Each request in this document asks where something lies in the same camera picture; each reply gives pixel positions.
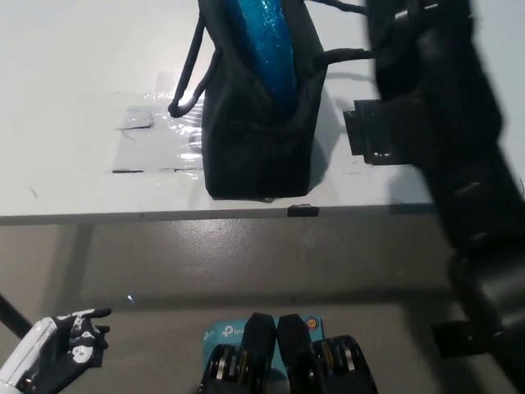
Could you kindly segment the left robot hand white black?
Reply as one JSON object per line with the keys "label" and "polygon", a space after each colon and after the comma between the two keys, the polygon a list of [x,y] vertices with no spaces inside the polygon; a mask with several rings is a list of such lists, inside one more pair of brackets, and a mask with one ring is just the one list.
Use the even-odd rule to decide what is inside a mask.
{"label": "left robot hand white black", "polygon": [[109,326],[97,325],[110,308],[40,319],[1,367],[2,393],[59,393],[89,369],[100,368]]}

